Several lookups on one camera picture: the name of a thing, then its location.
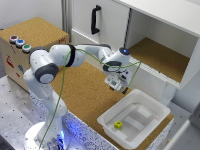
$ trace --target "cable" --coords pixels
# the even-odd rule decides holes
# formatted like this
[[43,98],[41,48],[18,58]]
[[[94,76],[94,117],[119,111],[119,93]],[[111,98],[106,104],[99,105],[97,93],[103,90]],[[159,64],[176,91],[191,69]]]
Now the cable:
[[64,86],[65,68],[66,68],[65,66],[66,66],[66,64],[67,64],[67,58],[68,58],[68,56],[69,56],[70,53],[71,53],[71,51],[69,51],[69,53],[68,53],[68,54],[66,55],[66,57],[65,57],[65,64],[64,64],[64,69],[63,69],[62,87],[61,87],[60,95],[59,95],[59,98],[58,98],[58,102],[57,102],[57,104],[56,104],[56,109],[55,109],[55,111],[54,111],[53,118],[51,119],[51,122],[50,122],[50,124],[49,124],[49,126],[48,126],[48,128],[47,128],[47,130],[46,130],[46,132],[45,132],[45,134],[44,134],[44,137],[42,138],[42,141],[41,141],[40,146],[39,146],[39,150],[40,150],[40,148],[41,148],[41,146],[42,146],[42,143],[43,143],[43,141],[44,141],[44,138],[46,137],[47,132],[49,131],[49,128],[50,128],[50,126],[51,126],[51,124],[52,124],[52,122],[53,122],[53,120],[54,120],[54,118],[55,118],[55,115],[56,115],[56,112],[57,112],[57,109],[58,109],[58,104],[59,104],[59,102],[60,102],[60,98],[61,98],[62,91],[63,91],[63,86]]
[[[111,67],[111,68],[127,68],[127,67],[131,67],[131,66],[133,66],[133,65],[135,65],[135,64],[140,63],[139,66],[137,67],[137,69],[136,69],[136,71],[135,71],[135,73],[134,73],[134,75],[133,75],[133,77],[132,77],[132,79],[131,79],[131,81],[130,81],[128,87],[122,92],[123,94],[125,94],[126,91],[128,90],[129,86],[131,85],[131,83],[132,83],[132,81],[133,81],[133,78],[135,77],[135,75],[136,75],[136,73],[137,73],[137,71],[138,71],[138,69],[139,69],[139,67],[140,67],[140,65],[141,65],[141,62],[136,62],[136,63],[134,63],[134,64],[131,64],[131,65],[128,65],[128,66],[122,66],[122,67],[110,66],[110,65],[107,65],[107,64],[103,63],[103,62],[100,61],[98,58],[96,58],[95,56],[93,56],[92,54],[90,54],[89,52],[87,52],[87,51],[85,51],[85,50],[82,50],[82,49],[77,49],[77,50],[83,51],[83,52],[87,53],[88,55],[90,55],[90,56],[92,56],[94,59],[96,59],[98,62],[100,62],[100,63],[102,63],[102,64],[104,64],[104,65],[106,65],[106,66],[108,66],[108,67]],[[49,128],[50,128],[50,126],[51,126],[51,124],[52,124],[52,122],[53,122],[53,120],[54,120],[54,118],[55,118],[55,115],[56,115],[56,112],[57,112],[57,109],[58,109],[58,104],[59,104],[59,102],[60,102],[60,98],[61,98],[61,95],[62,95],[62,92],[63,92],[63,86],[64,86],[65,66],[66,66],[66,64],[67,64],[67,58],[68,58],[68,56],[69,56],[70,53],[71,53],[71,51],[68,52],[68,54],[67,54],[66,57],[65,57],[65,64],[64,64],[64,69],[63,69],[62,87],[61,87],[60,95],[59,95],[59,98],[58,98],[58,102],[57,102],[57,104],[56,104],[56,109],[55,109],[55,111],[54,111],[54,114],[53,114],[53,117],[52,117],[52,119],[51,119],[51,122],[50,122],[50,124],[49,124],[49,126],[48,126],[48,128],[47,128],[47,130],[46,130],[46,132],[45,132],[45,134],[44,134],[44,137],[42,138],[42,141],[41,141],[40,146],[39,146],[39,150],[40,150],[40,148],[41,148],[41,146],[42,146],[42,143],[43,143],[43,141],[44,141],[44,139],[45,139],[45,137],[46,137],[47,132],[49,131]]]

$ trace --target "cardboard box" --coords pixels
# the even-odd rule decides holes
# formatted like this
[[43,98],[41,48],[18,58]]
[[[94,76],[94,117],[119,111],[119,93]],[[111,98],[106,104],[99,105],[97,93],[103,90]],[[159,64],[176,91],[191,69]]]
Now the cardboard box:
[[28,91],[23,74],[30,68],[29,54],[10,44],[9,38],[17,35],[32,46],[49,50],[55,44],[68,44],[69,35],[47,21],[36,17],[0,31],[0,50],[7,75]]

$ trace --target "black handle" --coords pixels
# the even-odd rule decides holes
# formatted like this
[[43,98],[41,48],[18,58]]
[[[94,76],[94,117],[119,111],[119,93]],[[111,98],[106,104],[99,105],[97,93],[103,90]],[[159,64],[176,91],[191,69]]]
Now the black handle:
[[98,33],[100,30],[96,28],[96,12],[101,10],[101,7],[96,5],[96,8],[92,10],[92,24],[91,24],[91,31],[92,34]]

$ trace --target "cork board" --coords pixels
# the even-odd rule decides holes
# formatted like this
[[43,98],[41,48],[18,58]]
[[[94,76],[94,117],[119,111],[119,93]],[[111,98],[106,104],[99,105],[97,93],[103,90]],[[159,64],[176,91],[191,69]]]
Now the cork board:
[[[51,83],[57,93],[60,93],[61,90],[62,73],[61,67],[57,77]],[[121,146],[105,134],[102,126],[97,122],[99,116],[125,96],[122,93],[110,90],[104,82],[105,78],[106,75],[87,62],[84,62],[80,67],[66,68],[62,99],[73,114],[120,150],[123,150]],[[145,150],[172,119],[173,115],[169,115],[137,150]]]
[[149,38],[145,38],[129,49],[131,55],[166,76],[181,82],[189,58]]
[[32,47],[46,46],[68,34],[40,17],[35,17],[0,31],[0,37],[9,43],[9,38],[17,35]]

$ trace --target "plastic tub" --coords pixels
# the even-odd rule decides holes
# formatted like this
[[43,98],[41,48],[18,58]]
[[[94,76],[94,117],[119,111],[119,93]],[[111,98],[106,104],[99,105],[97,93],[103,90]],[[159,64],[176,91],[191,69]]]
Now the plastic tub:
[[[169,113],[169,108],[135,89],[97,121],[119,145],[125,149],[136,149]],[[120,129],[114,127],[116,121],[122,122]]]

